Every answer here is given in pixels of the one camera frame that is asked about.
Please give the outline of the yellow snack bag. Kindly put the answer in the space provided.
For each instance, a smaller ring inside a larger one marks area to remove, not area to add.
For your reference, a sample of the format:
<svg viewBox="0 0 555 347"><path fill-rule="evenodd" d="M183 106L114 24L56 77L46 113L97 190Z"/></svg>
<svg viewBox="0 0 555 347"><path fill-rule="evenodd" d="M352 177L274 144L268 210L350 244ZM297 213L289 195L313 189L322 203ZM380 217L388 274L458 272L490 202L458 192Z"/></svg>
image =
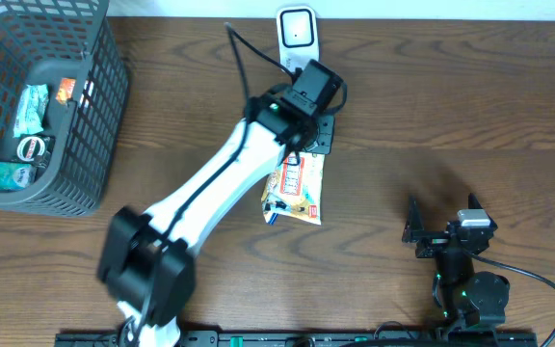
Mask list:
<svg viewBox="0 0 555 347"><path fill-rule="evenodd" d="M321 225L321 195L324 154L290 154L269 174L261 207L265 222L272 225L278 216L292 217Z"/></svg>

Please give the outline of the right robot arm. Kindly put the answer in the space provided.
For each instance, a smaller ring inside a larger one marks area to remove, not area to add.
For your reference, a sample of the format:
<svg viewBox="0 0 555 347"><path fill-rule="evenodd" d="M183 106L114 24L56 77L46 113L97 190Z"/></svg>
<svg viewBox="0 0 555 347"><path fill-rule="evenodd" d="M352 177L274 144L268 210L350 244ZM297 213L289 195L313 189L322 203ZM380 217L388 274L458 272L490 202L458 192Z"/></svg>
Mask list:
<svg viewBox="0 0 555 347"><path fill-rule="evenodd" d="M444 230L424 227L415 199L409 211L402 241L416 246L415 256L436 263L433 298L442 308L445 321L435 329L437 339L449 341L458 334L487 332L506 320L508 280L492 272L474 270L473 257L489 247L497 224L477 198L468 196L468 207L457 212Z"/></svg>

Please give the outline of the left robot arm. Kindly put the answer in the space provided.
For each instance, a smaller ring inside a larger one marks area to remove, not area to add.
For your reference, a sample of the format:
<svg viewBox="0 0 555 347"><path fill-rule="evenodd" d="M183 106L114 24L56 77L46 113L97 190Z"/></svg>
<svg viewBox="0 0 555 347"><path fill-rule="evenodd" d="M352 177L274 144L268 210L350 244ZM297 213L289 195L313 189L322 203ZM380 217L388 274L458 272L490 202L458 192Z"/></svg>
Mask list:
<svg viewBox="0 0 555 347"><path fill-rule="evenodd" d="M123 207L111 220L97 278L126 317L122 346L173 346L176 317L196 287L195 259L214 227L290 154L284 106L254 97L220 150L184 185L144 213Z"/></svg>

